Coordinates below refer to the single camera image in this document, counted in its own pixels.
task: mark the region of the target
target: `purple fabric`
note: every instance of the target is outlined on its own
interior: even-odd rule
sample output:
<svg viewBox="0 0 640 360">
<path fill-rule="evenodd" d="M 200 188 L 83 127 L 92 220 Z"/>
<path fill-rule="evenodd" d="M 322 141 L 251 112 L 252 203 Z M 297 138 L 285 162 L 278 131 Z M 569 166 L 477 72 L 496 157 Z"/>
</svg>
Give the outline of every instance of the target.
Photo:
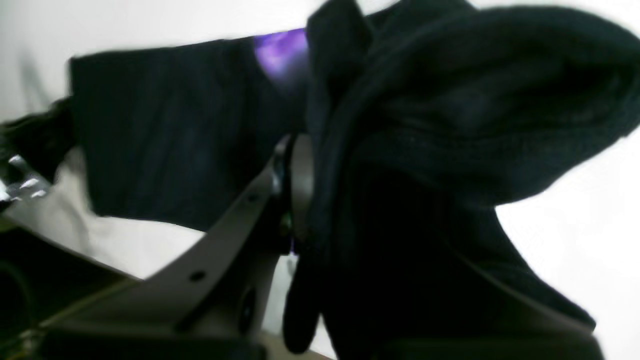
<svg viewBox="0 0 640 360">
<path fill-rule="evenodd" d="M 307 52 L 304 29 L 254 37 L 255 56 L 271 79 L 282 79 L 295 59 Z"/>
</svg>

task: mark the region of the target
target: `white wall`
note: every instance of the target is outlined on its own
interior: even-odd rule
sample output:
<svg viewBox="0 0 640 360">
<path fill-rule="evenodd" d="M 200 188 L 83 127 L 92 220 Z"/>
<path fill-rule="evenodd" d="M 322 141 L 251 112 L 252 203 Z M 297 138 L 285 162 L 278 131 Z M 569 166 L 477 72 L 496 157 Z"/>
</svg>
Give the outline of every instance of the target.
<svg viewBox="0 0 640 360">
<path fill-rule="evenodd" d="M 302 27 L 322 0 L 0 0 L 0 119 L 13 119 L 67 92 L 66 61 L 112 48 L 188 44 Z M 393 0 L 361 1 L 366 12 Z M 568 4 L 640 33 L 640 1 L 476 0 Z M 532 267 L 598 320 L 612 360 L 640 354 L 640 132 L 571 171 L 549 191 L 499 208 L 502 223 Z M 79 160 L 61 169 L 56 191 L 14 218 L 99 261 L 146 277 L 197 241 L 168 224 L 96 218 L 88 211 Z M 279 268 L 270 329 L 287 287 Z M 319 347 L 329 351 L 325 342 Z"/>
</svg>

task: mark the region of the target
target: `black cloth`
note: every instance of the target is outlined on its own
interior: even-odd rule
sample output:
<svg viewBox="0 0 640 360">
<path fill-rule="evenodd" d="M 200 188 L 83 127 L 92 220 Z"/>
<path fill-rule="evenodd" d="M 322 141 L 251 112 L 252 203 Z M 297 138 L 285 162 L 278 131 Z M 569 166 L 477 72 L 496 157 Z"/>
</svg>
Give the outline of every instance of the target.
<svg viewBox="0 0 640 360">
<path fill-rule="evenodd" d="M 76 145 L 73 134 L 71 99 L 56 101 L 43 113 L 29 114 L 0 126 L 2 160 L 7 161 L 16 152 L 50 183 L 56 180 L 56 171 L 67 152 Z M 9 174 L 3 179 L 11 181 Z"/>
<path fill-rule="evenodd" d="M 301 107 L 260 69 L 252 38 L 74 58 L 70 75 L 100 216 L 206 231 L 277 142 L 304 126 Z"/>
<path fill-rule="evenodd" d="M 456 280 L 430 265 L 445 265 L 430 253 L 437 243 L 593 328 L 533 274 L 494 207 L 543 191 L 636 128 L 638 39 L 577 10 L 475 11 L 445 0 L 404 0 L 380 32 L 370 27 L 343 0 L 307 26 L 316 181 L 311 240 L 287 297 L 287 346 L 308 347 L 319 313 L 343 358 L 445 329 L 443 313 L 458 314 L 460 296 L 467 306 L 481 296 L 435 285 Z M 467 325 L 458 325 L 460 334 Z"/>
</svg>

